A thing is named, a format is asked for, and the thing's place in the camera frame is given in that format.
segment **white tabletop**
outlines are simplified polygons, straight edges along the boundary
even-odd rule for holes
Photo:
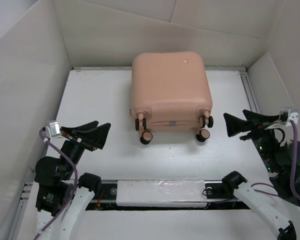
[[[85,151],[77,165],[103,180],[220,180],[238,171],[249,182],[268,183],[268,173],[251,141],[228,138],[223,113],[243,118],[249,109],[238,71],[208,70],[214,126],[211,137],[199,143],[194,132],[153,133],[142,145],[129,115],[131,71],[72,70],[57,120],[76,127],[97,120],[111,123],[103,150]],[[53,140],[61,147],[63,140]],[[52,149],[48,155],[58,157]],[[21,225],[19,240],[35,235],[35,184]],[[278,203],[269,198],[273,205]],[[208,211],[86,211],[77,239],[275,239],[250,210]]]

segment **hard-shell suitcase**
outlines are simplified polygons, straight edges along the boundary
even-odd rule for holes
[[[212,98],[202,58],[195,52],[142,53],[132,63],[131,110],[140,141],[152,132],[196,132],[204,142],[205,126],[214,124]]]

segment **suitcase wheel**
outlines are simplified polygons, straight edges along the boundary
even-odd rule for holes
[[[201,129],[203,129],[206,126],[206,117],[205,116],[199,117],[199,126]]]
[[[143,130],[147,130],[147,119],[142,118],[142,125],[143,125]]]
[[[195,137],[200,143],[203,143],[210,138],[210,132],[206,129],[202,129]]]
[[[134,123],[135,123],[135,130],[136,130],[136,131],[139,131],[139,127],[140,127],[140,126],[139,126],[139,119],[136,118],[135,121],[134,121]]]
[[[209,123],[207,124],[207,127],[212,128],[214,126],[214,118],[212,116],[209,116],[208,122]]]
[[[144,145],[147,145],[151,142],[153,138],[153,135],[151,132],[149,131],[144,131],[142,134],[141,134],[141,137],[140,137],[140,142]]]

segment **cable connector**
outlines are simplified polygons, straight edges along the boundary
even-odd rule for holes
[[[58,121],[50,121],[45,126],[46,137],[49,139],[55,139],[61,136]]]
[[[293,120],[295,124],[299,121],[299,110],[296,107],[283,107],[280,109],[279,119],[276,123],[270,125],[266,129],[278,129],[282,127],[291,127],[290,121]]]

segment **white wall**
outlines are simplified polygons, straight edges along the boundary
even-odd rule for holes
[[[248,73],[254,92],[259,95],[259,108],[265,113],[274,105],[278,106],[279,100],[283,103],[290,101],[299,108],[300,113],[300,0],[287,0],[273,32],[268,53]],[[274,96],[276,104],[271,101]]]
[[[195,51],[250,66],[285,0],[54,0],[72,66],[130,66],[142,52]]]
[[[37,0],[0,0],[0,36]]]
[[[70,69],[52,0],[39,0],[0,37],[0,228],[40,157],[38,130],[55,118]]]

